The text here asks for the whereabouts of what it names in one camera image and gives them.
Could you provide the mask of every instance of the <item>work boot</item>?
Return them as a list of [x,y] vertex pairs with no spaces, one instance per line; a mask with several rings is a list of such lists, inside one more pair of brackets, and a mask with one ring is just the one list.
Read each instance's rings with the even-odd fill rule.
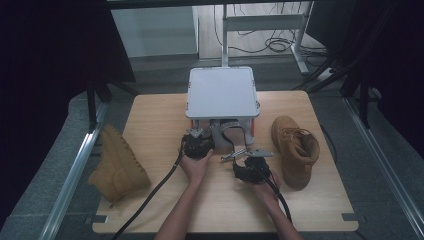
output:
[[308,185],[312,166],[318,160],[319,144],[308,130],[301,129],[289,116],[279,116],[272,123],[271,137],[281,153],[283,179],[296,190]]
[[107,124],[101,132],[101,139],[100,163],[88,182],[96,185],[113,207],[129,193],[150,186],[150,179],[118,130]]

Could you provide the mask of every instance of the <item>person's left hand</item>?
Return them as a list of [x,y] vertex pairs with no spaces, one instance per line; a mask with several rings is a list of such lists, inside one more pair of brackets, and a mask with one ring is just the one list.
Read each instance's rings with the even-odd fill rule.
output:
[[201,183],[208,168],[208,161],[213,155],[213,149],[209,150],[208,154],[200,159],[194,160],[186,155],[181,159],[180,166],[186,174],[190,183]]

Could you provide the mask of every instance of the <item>gray floor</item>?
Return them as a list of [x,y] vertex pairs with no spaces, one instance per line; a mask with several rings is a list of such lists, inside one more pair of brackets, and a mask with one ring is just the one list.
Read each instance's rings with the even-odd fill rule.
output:
[[[219,66],[219,61],[150,59],[142,64],[134,59],[137,82],[128,83],[141,94],[183,93],[187,91],[189,71],[193,67]],[[231,59],[230,65],[250,66],[258,91],[290,90],[302,83],[303,77],[292,56],[256,59]],[[343,80],[318,93],[310,94],[314,110],[323,129],[328,132],[328,145],[360,222],[356,232],[302,232],[305,239],[418,239],[392,189],[386,182],[367,144],[359,134],[339,94]],[[134,96],[113,85],[113,100],[105,122],[123,130]],[[413,200],[423,211],[423,159],[370,104],[369,121],[382,150]],[[87,132],[86,94],[81,93],[69,104],[69,115],[56,143],[50,150],[21,200],[4,225],[0,239],[37,239],[43,229],[63,182]],[[96,234],[90,219],[95,214],[100,193],[87,183],[98,163],[101,146],[96,145],[88,159],[75,194],[56,239],[109,239]],[[126,234],[123,239],[152,239],[153,234]],[[188,239],[273,239],[274,234],[189,235]]]

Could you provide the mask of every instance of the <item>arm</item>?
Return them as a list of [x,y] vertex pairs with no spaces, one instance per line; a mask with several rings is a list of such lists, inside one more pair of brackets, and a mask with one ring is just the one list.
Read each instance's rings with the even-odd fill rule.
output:
[[[274,179],[276,180],[277,186],[280,186],[277,174],[273,173]],[[274,191],[271,187],[263,182],[260,184],[250,184],[249,186],[258,197],[259,201],[264,205],[268,215],[271,217],[274,223],[275,229],[280,240],[282,239],[303,239],[299,232],[294,228],[293,224],[287,219],[278,203],[278,198],[275,196]]]
[[156,234],[156,240],[185,238],[193,213],[192,206],[206,175],[208,160],[212,155],[213,150],[210,150],[207,156],[201,160],[192,160],[187,156],[184,156],[181,160],[180,166],[187,175],[189,183]]

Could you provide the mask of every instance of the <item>white plastic box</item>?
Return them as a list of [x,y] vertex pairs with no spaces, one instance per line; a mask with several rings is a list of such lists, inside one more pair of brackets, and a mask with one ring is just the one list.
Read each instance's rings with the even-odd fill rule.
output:
[[186,116],[193,126],[210,120],[216,148],[226,147],[220,120],[237,119],[245,128],[246,144],[254,142],[254,118],[259,102],[250,67],[194,68],[190,72]]

